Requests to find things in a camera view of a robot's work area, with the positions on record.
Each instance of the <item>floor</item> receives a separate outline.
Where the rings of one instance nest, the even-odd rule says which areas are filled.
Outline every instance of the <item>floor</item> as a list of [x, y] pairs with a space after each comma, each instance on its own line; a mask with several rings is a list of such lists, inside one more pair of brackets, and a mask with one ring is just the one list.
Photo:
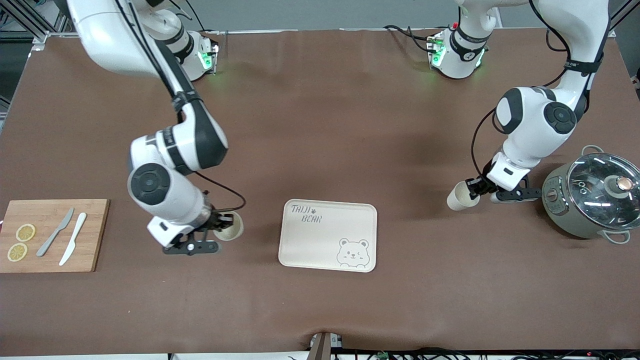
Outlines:
[[[610, 0], [611, 12], [625, 0]], [[321, 30], [380, 28], [396, 24], [414, 28], [445, 26], [457, 19], [452, 0], [190, 0], [204, 28], [239, 31], [267, 29]], [[186, 2], [182, 9], [192, 13]], [[540, 27], [528, 6], [500, 9], [505, 28]], [[181, 18], [188, 29], [200, 29], [197, 21]], [[617, 41], [631, 75], [640, 67], [640, 11], [618, 28]], [[0, 95], [13, 97], [27, 59], [30, 44], [0, 44]]]

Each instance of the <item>white paper cup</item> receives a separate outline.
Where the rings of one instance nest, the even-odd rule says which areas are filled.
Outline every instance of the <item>white paper cup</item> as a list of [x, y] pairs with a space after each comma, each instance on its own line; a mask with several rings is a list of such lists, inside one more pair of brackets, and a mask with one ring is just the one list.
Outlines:
[[449, 193], [449, 196], [447, 196], [447, 205], [449, 205], [449, 209], [455, 211], [461, 211], [476, 206], [479, 201], [480, 196], [473, 200], [471, 199], [469, 189], [464, 181], [460, 181], [456, 184], [453, 190], [451, 190], [451, 193]]
[[240, 237], [240, 235], [242, 235], [242, 233], [244, 232], [244, 223], [240, 215], [238, 215], [238, 213], [236, 213], [235, 211], [229, 211], [228, 213], [223, 214], [233, 214], [234, 224], [222, 231], [214, 231], [213, 233], [218, 239], [222, 241], [231, 241]]

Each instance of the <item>cooking pot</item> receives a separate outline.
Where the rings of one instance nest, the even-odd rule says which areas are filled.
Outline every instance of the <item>cooking pot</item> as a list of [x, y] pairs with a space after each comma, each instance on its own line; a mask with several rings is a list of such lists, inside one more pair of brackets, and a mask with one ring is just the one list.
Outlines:
[[[585, 154], [587, 149], [596, 152]], [[640, 170], [595, 145], [549, 174], [542, 187], [547, 214], [567, 233], [585, 239], [602, 236], [625, 244], [640, 226]], [[622, 235], [616, 241], [612, 235]]]

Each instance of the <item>wooden cutting board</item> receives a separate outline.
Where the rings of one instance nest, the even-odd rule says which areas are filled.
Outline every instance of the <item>wooden cutting board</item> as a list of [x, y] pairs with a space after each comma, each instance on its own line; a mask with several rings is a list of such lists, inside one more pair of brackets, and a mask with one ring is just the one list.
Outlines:
[[[60, 231], [47, 253], [41, 258], [36, 256], [40, 246], [47, 241], [60, 225], [70, 208], [74, 208], [71, 221]], [[107, 219], [109, 201], [106, 199], [69, 199], [69, 200], [13, 200], [4, 216], [0, 231], [0, 273], [24, 272], [92, 272], [98, 259], [102, 231]], [[76, 238], [76, 249], [63, 266], [60, 259], [67, 249], [69, 239], [76, 226], [80, 213], [86, 213], [86, 220]], [[15, 232], [24, 224], [36, 228], [33, 239], [24, 242], [27, 256], [11, 262], [7, 258], [9, 248], [19, 241]]]

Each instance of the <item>cable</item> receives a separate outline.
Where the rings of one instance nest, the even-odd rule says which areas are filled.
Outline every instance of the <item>cable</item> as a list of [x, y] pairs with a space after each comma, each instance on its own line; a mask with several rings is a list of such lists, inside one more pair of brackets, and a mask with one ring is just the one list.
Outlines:
[[217, 182], [215, 180], [209, 179], [208, 177], [202, 175], [201, 173], [199, 173], [197, 171], [195, 172], [195, 174], [197, 176], [200, 176], [202, 179], [205, 179], [206, 181], [208, 181], [208, 182], [210, 182], [210, 183], [212, 183], [214, 185], [217, 185], [217, 186], [225, 189], [226, 191], [228, 191], [230, 193], [233, 193], [235, 196], [239, 197], [242, 200], [242, 204], [240, 206], [236, 206], [235, 208], [214, 209], [213, 213], [226, 213], [228, 211], [240, 210], [246, 205], [246, 199], [239, 192], [237, 192], [237, 191], [235, 191], [235, 190], [233, 190], [233, 189], [231, 189], [231, 188], [229, 188], [229, 187], [227, 187], [225, 185], [222, 185], [221, 183], [219, 183], [219, 182]]
[[613, 15], [611, 15], [611, 20], [613, 20], [613, 18], [615, 18], [616, 16], [618, 16], [619, 13], [622, 12], [622, 10], [624, 10], [627, 6], [629, 6], [629, 4], [632, 2], [633, 0], [627, 0], [627, 2], [621, 6], [618, 11], [616, 11]]
[[476, 147], [476, 138], [478, 136], [478, 131], [480, 131], [480, 127], [482, 126], [482, 124], [484, 123], [484, 121], [489, 117], [489, 115], [491, 115], [493, 112], [495, 112], [495, 108], [491, 109], [483, 118], [482, 120], [480, 120], [480, 122], [478, 123], [478, 126], [476, 126], [476, 130], [474, 131], [474, 135], [471, 138], [471, 161], [474, 162], [474, 167], [476, 168], [476, 172], [478, 173], [478, 175], [480, 175], [481, 177], [484, 178], [484, 175], [482, 175], [482, 173], [480, 172], [480, 168], [478, 167], [478, 163], [476, 161], [476, 152], [475, 152], [475, 147]]
[[407, 26], [406, 30], [409, 31], [409, 35], [411, 35], [411, 38], [413, 39], [413, 42], [415, 43], [415, 45], [417, 47], [420, 48], [420, 50], [423, 50], [423, 51], [425, 51], [427, 53], [435, 54], [435, 52], [436, 52], [435, 50], [427, 49], [426, 47], [422, 47], [422, 46], [420, 46], [420, 44], [418, 44], [418, 40], [416, 40], [415, 36], [413, 35], [413, 32], [411, 31], [411, 26]]
[[411, 31], [411, 26], [407, 26], [406, 27], [406, 31], [401, 29], [399, 26], [396, 26], [396, 25], [387, 25], [384, 28], [387, 29], [387, 30], [389, 30], [389, 29], [398, 30], [400, 32], [400, 34], [402, 34], [402, 35], [404, 35], [406, 37], [412, 38], [413, 39], [413, 43], [415, 43], [415, 45], [417, 47], [419, 47], [420, 50], [425, 51], [427, 53], [431, 53], [431, 54], [435, 53], [435, 50], [427, 49], [426, 47], [422, 47], [420, 44], [418, 44], [418, 40], [426, 41], [427, 38], [426, 37], [417, 37], [417, 36], [415, 36], [413, 34], [413, 32]]
[[[558, 37], [558, 40], [560, 40], [560, 42], [562, 43], [562, 45], [564, 46], [564, 50], [566, 51], [566, 59], [570, 60], [571, 59], [571, 49], [569, 48], [569, 44], [566, 43], [566, 41], [564, 40], [564, 38], [562, 37], [562, 35], [560, 35], [560, 33], [554, 29], [552, 26], [550, 26], [545, 19], [543, 19], [542, 15], [540, 15], [540, 12], [538, 11], [538, 9], [536, 8], [536, 6], [533, 4], [533, 0], [529, 0], [529, 6], [531, 6], [531, 10], [533, 11], [534, 14], [536, 14], [537, 18], [542, 21], [542, 23], [547, 27], [547, 31], [551, 31], [555, 36]], [[548, 37], [547, 37], [547, 45], [549, 46], [549, 48], [551, 50], [553, 50], [553, 48], [551, 48], [551, 44], [549, 44], [548, 42]], [[564, 73], [566, 72], [566, 69], [563, 69], [560, 74], [558, 76], [556, 76], [556, 78], [554, 78], [552, 81], [549, 81], [548, 83], [542, 85], [542, 86], [549, 86], [553, 83], [555, 83], [556, 81], [558, 81], [558, 79], [560, 79], [562, 77], [562, 75], [564, 75]]]
[[547, 34], [545, 35], [545, 41], [547, 42], [547, 47], [551, 50], [551, 51], [556, 51], [558, 53], [563, 53], [566, 51], [566, 49], [556, 49], [555, 47], [551, 46], [551, 44], [549, 43], [549, 28], [547, 28]]
[[118, 9], [120, 10], [120, 13], [122, 14], [122, 17], [124, 18], [124, 21], [126, 21], [126, 23], [129, 25], [129, 27], [131, 29], [131, 33], [133, 34], [133, 36], [138, 41], [138, 44], [142, 48], [142, 51], [145, 53], [145, 55], [147, 55], [147, 58], [148, 58], [149, 62], [151, 63], [151, 66], [153, 66], [154, 70], [156, 70], [156, 72], [158, 73], [158, 76], [160, 77], [160, 80], [162, 80], [162, 82], [164, 83], [164, 86], [166, 87], [167, 91], [169, 92], [171, 97], [175, 96], [171, 86], [169, 85], [169, 81], [167, 80], [166, 76], [164, 75], [164, 72], [162, 71], [162, 69], [160, 69], [160, 65], [158, 64], [156, 57], [153, 55], [153, 53], [151, 52], [150, 47], [148, 46], [147, 40], [145, 39], [144, 33], [142, 32], [142, 28], [140, 26], [140, 21], [138, 21], [138, 17], [136, 16], [136, 11], [135, 11], [133, 5], [131, 3], [129, 3], [129, 8], [131, 9], [131, 13], [133, 14], [133, 18], [134, 18], [134, 20], [136, 21], [136, 23], [138, 25], [138, 31], [140, 32], [140, 36], [143, 39], [145, 39], [145, 43], [144, 44], [143, 44], [142, 40], [140, 40], [140, 37], [138, 36], [138, 33], [136, 32], [136, 30], [134, 28], [134, 24], [129, 22], [129, 19], [127, 18], [127, 14], [124, 12], [124, 9], [122, 8], [122, 5], [120, 5], [120, 2], [116, 1], [115, 3], [118, 5]]
[[627, 352], [626, 354], [623, 354], [622, 356], [620, 356], [619, 359], [622, 360], [622, 359], [624, 359], [624, 358], [626, 358], [628, 356], [634, 355], [637, 352], [640, 352], [640, 350], [631, 350], [630, 352]]
[[404, 35], [406, 37], [413, 37], [413, 38], [416, 38], [416, 39], [422, 40], [422, 41], [426, 41], [427, 40], [426, 37], [417, 37], [415, 35], [412, 36], [411, 33], [406, 32], [404, 29], [402, 29], [402, 28], [400, 28], [399, 26], [396, 26], [396, 25], [387, 25], [387, 26], [384, 27], [384, 29], [387, 29], [387, 30], [389, 30], [389, 29], [398, 30], [398, 31], [400, 31], [400, 33], [402, 35]]
[[560, 80], [560, 78], [562, 77], [562, 75], [564, 75], [564, 73], [565, 73], [565, 72], [566, 72], [566, 69], [563, 69], [563, 70], [560, 72], [560, 74], [558, 74], [558, 76], [556, 76], [552, 81], [549, 81], [548, 83], [546, 83], [546, 84], [544, 84], [544, 85], [541, 85], [541, 86], [547, 87], [547, 86], [549, 86], [549, 85], [551, 85], [551, 84], [555, 83], [556, 81]]
[[562, 42], [562, 44], [564, 45], [564, 48], [566, 49], [566, 59], [569, 60], [571, 58], [571, 49], [569, 49], [569, 45], [566, 43], [566, 41], [564, 41], [564, 38], [562, 37], [562, 35], [560, 35], [560, 33], [558, 33], [556, 29], [550, 26], [545, 21], [545, 19], [542, 18], [542, 15], [540, 15], [540, 12], [536, 8], [536, 6], [533, 5], [533, 0], [529, 0], [529, 6], [531, 6], [531, 10], [533, 10], [533, 13], [536, 14], [538, 19], [542, 21], [542, 23], [547, 27], [547, 29], [549, 29], [555, 36], [558, 37], [558, 39], [560, 39], [560, 42]]
[[175, 1], [169, 0], [169, 2], [171, 4], [173, 4], [176, 8], [178, 8], [178, 10], [180, 10], [180, 12], [176, 14], [176, 16], [184, 16], [185, 18], [189, 19], [190, 21], [193, 21], [193, 18], [191, 16], [189, 16], [189, 14], [187, 14], [187, 12], [184, 11], [178, 4], [176, 4]]
[[586, 101], [584, 104], [584, 113], [586, 114], [589, 111], [589, 105], [591, 105], [591, 92], [587, 92], [585, 95]]
[[618, 24], [625, 19], [625, 17], [627, 17], [630, 13], [632, 13], [638, 7], [638, 5], [640, 5], [640, 3], [636, 3], [633, 7], [631, 7], [631, 10], [627, 11], [624, 15], [622, 15], [622, 17], [613, 26], [609, 28], [609, 31], [615, 29], [616, 26], [618, 26]]
[[191, 8], [191, 12], [193, 12], [193, 15], [196, 16], [196, 20], [198, 20], [198, 23], [200, 24], [200, 29], [202, 29], [202, 31], [205, 31], [204, 25], [202, 25], [202, 21], [200, 21], [200, 17], [198, 16], [198, 13], [196, 13], [196, 11], [193, 9], [193, 6], [189, 2], [189, 0], [185, 0], [185, 1], [187, 2], [187, 5], [189, 5], [189, 7]]

